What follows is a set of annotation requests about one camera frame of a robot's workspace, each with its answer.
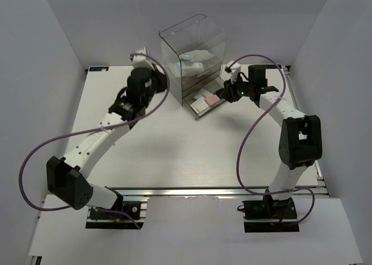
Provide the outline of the pink makeup packet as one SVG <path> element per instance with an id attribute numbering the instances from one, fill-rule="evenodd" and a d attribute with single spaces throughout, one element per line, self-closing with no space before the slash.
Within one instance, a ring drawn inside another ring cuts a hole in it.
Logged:
<path id="1" fill-rule="evenodd" d="M 220 100 L 220 98 L 217 95 L 212 95 L 204 99 L 205 103 L 208 106 L 212 106 L 215 103 L 217 103 Z"/>

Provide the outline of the clear acrylic organizer with drawers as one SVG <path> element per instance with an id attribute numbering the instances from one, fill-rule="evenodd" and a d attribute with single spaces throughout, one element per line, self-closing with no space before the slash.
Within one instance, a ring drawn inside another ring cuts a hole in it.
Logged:
<path id="1" fill-rule="evenodd" d="M 222 65 L 226 33 L 199 13 L 158 33 L 162 62 L 176 101 L 199 119 L 224 101 L 206 102 L 223 86 Z"/>

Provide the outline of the white square pad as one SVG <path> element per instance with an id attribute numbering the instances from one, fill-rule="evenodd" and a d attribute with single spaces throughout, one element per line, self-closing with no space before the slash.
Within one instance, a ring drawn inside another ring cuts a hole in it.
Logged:
<path id="1" fill-rule="evenodd" d="M 198 92 L 193 96 L 193 98 L 194 98 L 195 100 L 198 100 L 198 99 L 200 99 L 200 98 L 205 99 L 205 98 L 210 97 L 210 96 L 212 96 L 212 95 L 213 95 L 213 94 L 210 93 L 208 90 L 202 88 L 202 89 L 200 89 L 200 90 L 199 90 L 199 91 L 198 91 Z"/>

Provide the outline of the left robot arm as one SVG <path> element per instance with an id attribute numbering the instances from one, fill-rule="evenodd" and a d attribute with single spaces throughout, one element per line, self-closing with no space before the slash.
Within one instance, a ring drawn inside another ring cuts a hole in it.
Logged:
<path id="1" fill-rule="evenodd" d="M 111 218 L 123 211 L 123 196 L 114 189 L 94 185 L 88 177 L 101 157 L 144 117 L 155 94 L 167 89 L 166 76 L 156 66 L 135 67 L 119 91 L 97 132 L 90 133 L 61 158 L 46 164 L 48 191 L 75 210 L 97 207 Z"/>

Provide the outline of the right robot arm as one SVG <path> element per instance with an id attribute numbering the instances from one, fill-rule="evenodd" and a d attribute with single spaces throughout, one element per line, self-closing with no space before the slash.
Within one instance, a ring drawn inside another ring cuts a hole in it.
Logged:
<path id="1" fill-rule="evenodd" d="M 282 91 L 269 86 L 265 65 L 251 65 L 248 74 L 244 74 L 239 64 L 229 63 L 225 71 L 230 78 L 216 95 L 230 103 L 248 97 L 281 127 L 278 144 L 281 164 L 264 193 L 271 198 L 262 203 L 263 213 L 275 218 L 284 210 L 282 200 L 291 198 L 304 171 L 322 157 L 320 118 L 295 109 L 284 99 Z"/>

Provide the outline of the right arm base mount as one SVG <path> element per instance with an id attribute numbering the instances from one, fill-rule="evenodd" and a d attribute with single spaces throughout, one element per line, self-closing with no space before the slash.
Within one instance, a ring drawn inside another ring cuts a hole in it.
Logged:
<path id="1" fill-rule="evenodd" d="M 237 207 L 244 214 L 245 233 L 299 232 L 299 223 L 292 198 L 245 200 Z"/>

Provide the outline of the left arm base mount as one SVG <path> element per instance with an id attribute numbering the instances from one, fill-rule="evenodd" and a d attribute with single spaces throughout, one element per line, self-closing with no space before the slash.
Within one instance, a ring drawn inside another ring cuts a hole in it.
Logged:
<path id="1" fill-rule="evenodd" d="M 140 230 L 146 218 L 147 198 L 124 197 L 119 212 L 102 212 L 88 209 L 86 229 L 96 230 Z"/>

